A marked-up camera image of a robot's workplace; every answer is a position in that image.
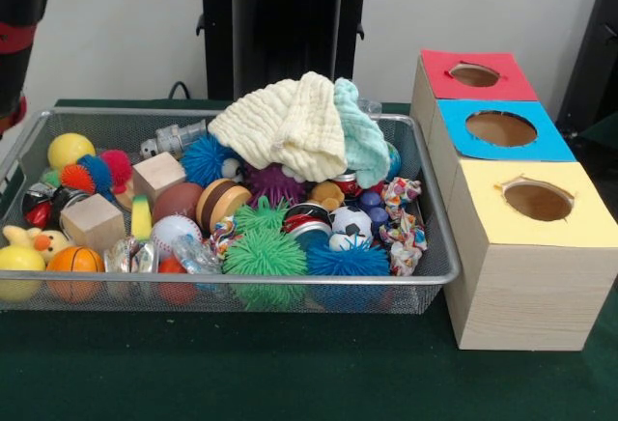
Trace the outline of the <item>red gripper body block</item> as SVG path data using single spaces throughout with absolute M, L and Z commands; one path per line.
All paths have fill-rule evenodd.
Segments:
M 27 113 L 27 101 L 24 95 L 21 95 L 16 104 L 11 108 L 10 113 L 1 116 L 0 134 L 3 135 L 7 130 L 19 124 Z

